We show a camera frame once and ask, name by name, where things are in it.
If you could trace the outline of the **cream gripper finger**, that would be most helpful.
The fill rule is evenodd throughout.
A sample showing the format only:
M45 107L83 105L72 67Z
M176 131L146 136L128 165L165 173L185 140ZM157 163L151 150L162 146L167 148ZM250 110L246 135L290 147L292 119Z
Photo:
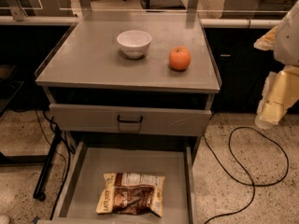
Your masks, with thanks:
M258 38L253 47L259 50L273 50L276 38L277 27L273 27L266 34Z
M286 66L278 73L270 72L262 96L255 125L261 129L270 129L278 125L288 109L299 100L299 68Z

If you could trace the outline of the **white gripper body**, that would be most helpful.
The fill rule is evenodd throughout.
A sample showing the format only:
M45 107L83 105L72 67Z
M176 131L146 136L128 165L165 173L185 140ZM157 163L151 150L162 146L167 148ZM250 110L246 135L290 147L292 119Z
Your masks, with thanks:
M285 65L299 65L299 1L278 25L274 57Z

